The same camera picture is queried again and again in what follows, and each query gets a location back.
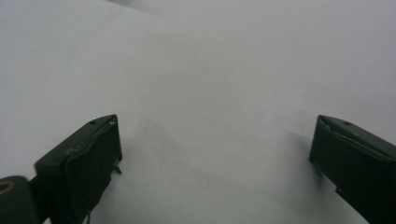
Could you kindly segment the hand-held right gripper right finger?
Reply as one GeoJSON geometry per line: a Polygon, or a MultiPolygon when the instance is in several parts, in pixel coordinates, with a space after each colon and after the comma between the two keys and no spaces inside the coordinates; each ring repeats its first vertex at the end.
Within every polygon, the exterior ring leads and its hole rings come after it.
{"type": "Polygon", "coordinates": [[[370,224],[396,224],[396,146],[349,121],[319,115],[309,161],[370,224]]]}

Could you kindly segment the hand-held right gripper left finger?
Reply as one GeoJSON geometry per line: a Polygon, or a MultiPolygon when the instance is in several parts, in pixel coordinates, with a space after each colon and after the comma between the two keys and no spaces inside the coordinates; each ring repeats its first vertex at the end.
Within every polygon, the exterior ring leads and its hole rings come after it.
{"type": "Polygon", "coordinates": [[[99,204],[122,160],[118,117],[94,119],[35,163],[53,224],[81,224],[99,204]]]}

